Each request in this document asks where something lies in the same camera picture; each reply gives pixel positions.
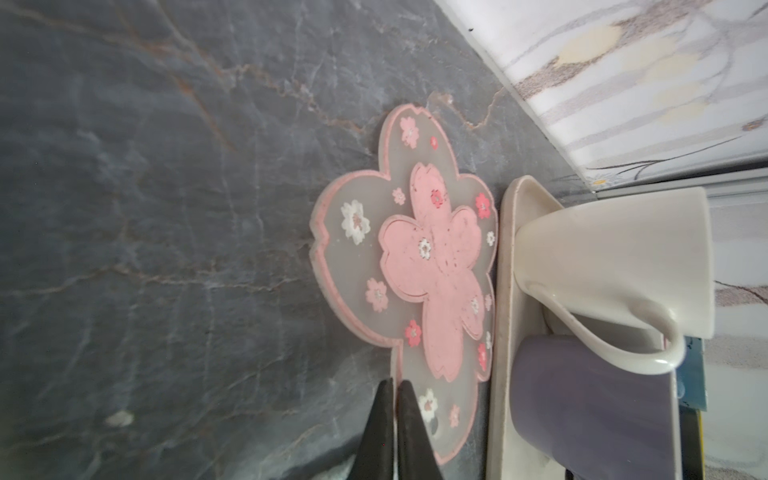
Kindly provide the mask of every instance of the white cup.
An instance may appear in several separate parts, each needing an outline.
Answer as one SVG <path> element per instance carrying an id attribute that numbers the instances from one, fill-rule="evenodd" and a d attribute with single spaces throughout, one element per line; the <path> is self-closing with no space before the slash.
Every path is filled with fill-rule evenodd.
<path id="1" fill-rule="evenodd" d="M 712 338 L 710 211 L 703 188 L 599 200 L 539 217 L 515 234 L 515 280 L 600 357 L 629 372 L 670 372 L 684 335 Z M 618 349 L 573 316 L 666 337 L 655 353 Z"/>

